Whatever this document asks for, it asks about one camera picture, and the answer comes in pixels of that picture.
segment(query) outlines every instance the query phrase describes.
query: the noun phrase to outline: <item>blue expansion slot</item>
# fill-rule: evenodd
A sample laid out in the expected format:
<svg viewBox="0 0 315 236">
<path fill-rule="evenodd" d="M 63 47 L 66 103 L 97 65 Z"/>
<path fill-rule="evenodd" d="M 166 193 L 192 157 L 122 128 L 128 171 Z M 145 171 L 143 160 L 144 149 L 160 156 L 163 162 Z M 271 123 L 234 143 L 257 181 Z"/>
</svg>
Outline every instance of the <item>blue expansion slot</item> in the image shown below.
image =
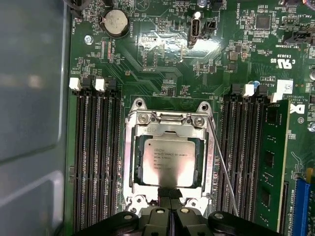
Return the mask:
<svg viewBox="0 0 315 236">
<path fill-rule="evenodd" d="M 293 236 L 306 236 L 307 211 L 310 200 L 310 184 L 302 179 L 296 181 Z"/>
</svg>

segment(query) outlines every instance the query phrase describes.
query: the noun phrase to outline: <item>screw hole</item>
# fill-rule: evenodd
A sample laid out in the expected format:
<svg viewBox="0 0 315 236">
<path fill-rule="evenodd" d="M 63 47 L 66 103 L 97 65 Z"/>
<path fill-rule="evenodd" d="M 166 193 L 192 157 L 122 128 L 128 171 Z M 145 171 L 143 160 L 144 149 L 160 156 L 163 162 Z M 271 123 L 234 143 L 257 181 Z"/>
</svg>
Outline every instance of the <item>screw hole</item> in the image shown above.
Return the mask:
<svg viewBox="0 0 315 236">
<path fill-rule="evenodd" d="M 201 109 L 202 109 L 203 111 L 206 111 L 206 110 L 209 109 L 209 107 L 208 107 L 208 105 L 205 104 L 205 105 L 202 105 Z"/>
<path fill-rule="evenodd" d="M 141 107 L 141 106 L 142 106 L 142 101 L 140 101 L 140 100 L 139 100 L 139 101 L 136 101 L 136 106 L 137 106 L 137 107 Z"/>
</svg>

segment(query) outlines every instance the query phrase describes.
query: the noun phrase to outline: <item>white sticker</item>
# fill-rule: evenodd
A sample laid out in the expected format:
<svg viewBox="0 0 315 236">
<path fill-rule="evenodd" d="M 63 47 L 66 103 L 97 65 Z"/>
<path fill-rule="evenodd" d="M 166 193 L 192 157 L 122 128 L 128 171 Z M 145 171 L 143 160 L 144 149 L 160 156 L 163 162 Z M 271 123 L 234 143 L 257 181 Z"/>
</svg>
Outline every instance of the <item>white sticker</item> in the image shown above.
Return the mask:
<svg viewBox="0 0 315 236">
<path fill-rule="evenodd" d="M 293 80 L 278 80 L 277 92 L 283 94 L 292 94 L 293 92 Z"/>
</svg>

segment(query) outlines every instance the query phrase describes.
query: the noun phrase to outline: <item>ram slot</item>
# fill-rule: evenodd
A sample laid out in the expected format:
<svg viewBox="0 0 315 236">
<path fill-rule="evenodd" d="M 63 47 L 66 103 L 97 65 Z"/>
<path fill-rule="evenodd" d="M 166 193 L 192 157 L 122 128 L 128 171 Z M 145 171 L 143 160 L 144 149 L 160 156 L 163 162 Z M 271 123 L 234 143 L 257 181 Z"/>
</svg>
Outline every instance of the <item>ram slot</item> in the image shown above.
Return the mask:
<svg viewBox="0 0 315 236">
<path fill-rule="evenodd" d="M 116 94 L 109 99 L 108 106 L 108 178 L 109 178 L 109 216 L 117 213 L 117 172 L 118 172 L 118 143 L 119 143 L 119 126 L 120 126 L 120 101 Z"/>
<path fill-rule="evenodd" d="M 246 184 L 246 195 L 245 195 L 245 214 L 244 219 L 253 221 L 254 211 L 254 199 L 256 196 L 257 188 L 257 167 L 259 159 L 259 147 L 260 147 L 260 134 L 261 134 L 261 117 L 262 117 L 262 105 L 251 104 L 252 106 L 252 127 L 249 133 L 250 151 L 248 155 L 247 164 L 247 184 Z"/>
<path fill-rule="evenodd" d="M 233 132 L 234 132 L 234 119 L 235 119 L 235 107 L 236 107 L 236 102 L 230 102 L 229 103 L 229 111 L 228 111 L 228 122 L 227 122 L 227 127 L 228 127 L 228 132 L 227 132 L 227 137 L 226 137 L 226 148 L 223 151 L 223 156 L 224 156 L 224 162 L 227 168 L 227 172 L 229 176 L 231 176 L 231 166 L 232 166 L 232 150 L 233 150 Z M 230 201 L 230 193 L 228 190 L 228 185 L 227 185 L 228 179 L 226 177 L 223 177 L 223 202 L 222 202 L 222 207 L 221 210 L 223 211 L 228 211 L 229 210 L 229 201 Z"/>
<path fill-rule="evenodd" d="M 88 211 L 88 226 L 93 225 L 96 223 L 95 218 L 96 218 L 96 191 L 94 188 L 94 181 L 95 181 L 95 150 L 96 150 L 96 131 L 97 131 L 97 126 L 96 126 L 96 120 L 97 120 L 97 97 L 91 97 L 91 133 L 90 133 L 90 157 L 88 159 L 89 163 L 89 211 Z"/>
<path fill-rule="evenodd" d="M 228 109 L 229 109 L 229 102 L 224 103 L 223 107 L 223 116 L 222 116 L 222 123 L 221 123 L 221 152 L 222 154 L 225 152 L 226 149 L 226 136 L 228 134 L 228 126 L 226 125 L 228 122 Z M 224 174 L 223 171 L 219 170 L 219 178 L 218 178 L 218 190 L 217 190 L 217 210 L 221 210 L 222 204 L 222 197 L 223 197 L 223 178 Z"/>
<path fill-rule="evenodd" d="M 101 199 L 101 141 L 102 141 L 102 119 L 103 119 L 103 97 L 97 97 L 96 121 L 95 121 L 95 148 L 94 148 L 94 177 L 93 177 L 93 214 L 92 224 L 100 221 L 100 199 Z"/>
<path fill-rule="evenodd" d="M 82 191 L 82 196 L 84 198 L 84 219 L 85 223 L 83 228 L 86 228 L 90 225 L 90 218 L 89 218 L 89 209 L 90 209 L 90 192 L 91 192 L 91 157 L 93 156 L 93 150 L 91 149 L 91 143 L 93 143 L 92 134 L 94 127 L 92 126 L 93 123 L 93 110 L 94 110 L 94 98 L 92 96 L 87 96 L 87 103 L 86 103 L 86 116 L 85 116 L 85 125 L 84 125 L 84 140 L 83 140 L 83 182 L 85 182 L 85 191 Z"/>
<path fill-rule="evenodd" d="M 239 215 L 241 214 L 241 199 L 243 195 L 243 163 L 245 158 L 245 143 L 246 143 L 246 130 L 247 130 L 247 111 L 248 103 L 240 105 L 240 129 L 239 129 L 239 142 L 237 145 L 236 155 L 236 179 L 235 179 L 235 201 Z"/>
<path fill-rule="evenodd" d="M 243 158 L 243 171 L 242 171 L 242 186 L 241 186 L 241 198 L 240 198 L 240 203 L 241 203 L 241 209 L 240 209 L 240 217 L 244 218 L 245 217 L 245 205 L 247 203 L 246 199 L 246 192 L 249 191 L 247 189 L 248 187 L 248 161 L 249 161 L 249 151 L 251 148 L 251 138 L 250 138 L 250 133 L 251 133 L 251 128 L 252 128 L 252 104 L 251 103 L 246 103 L 247 107 L 247 112 L 246 112 L 246 127 L 245 127 L 245 148 L 244 148 L 244 158 Z"/>
<path fill-rule="evenodd" d="M 231 171 L 230 171 L 230 180 L 233 189 L 234 196 L 237 193 L 237 186 L 239 182 L 239 168 L 238 168 L 238 147 L 239 147 L 239 135 L 240 135 L 240 116 L 241 116 L 241 107 L 242 103 L 236 103 L 235 114 L 234 114 L 234 124 L 233 124 L 233 143 L 231 148 Z M 229 204 L 229 212 L 233 212 L 233 204 Z"/>
<path fill-rule="evenodd" d="M 80 230 L 81 216 L 81 177 L 82 177 L 82 140 L 85 113 L 85 99 L 77 97 L 76 131 L 75 131 L 75 183 L 74 183 L 74 207 L 73 207 L 73 231 Z"/>
<path fill-rule="evenodd" d="M 100 162 L 100 213 L 99 219 L 108 217 L 108 175 L 107 175 L 107 126 L 108 126 L 108 103 L 109 99 L 104 97 L 102 106 L 102 137 L 101 137 L 101 162 Z"/>
</svg>

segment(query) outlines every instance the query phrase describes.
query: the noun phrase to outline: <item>black connector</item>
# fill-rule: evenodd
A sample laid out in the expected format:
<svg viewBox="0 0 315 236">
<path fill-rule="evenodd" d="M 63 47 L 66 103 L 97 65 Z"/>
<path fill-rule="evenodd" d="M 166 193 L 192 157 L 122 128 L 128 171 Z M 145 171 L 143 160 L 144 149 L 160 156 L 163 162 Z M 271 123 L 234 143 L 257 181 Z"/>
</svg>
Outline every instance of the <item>black connector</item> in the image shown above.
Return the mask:
<svg viewBox="0 0 315 236">
<path fill-rule="evenodd" d="M 312 43 L 314 40 L 315 27 L 303 27 L 298 31 L 292 32 L 292 35 L 284 36 L 284 43 Z"/>
<path fill-rule="evenodd" d="M 190 27 L 190 35 L 192 37 L 198 37 L 200 35 L 200 20 L 192 19 Z"/>
</svg>

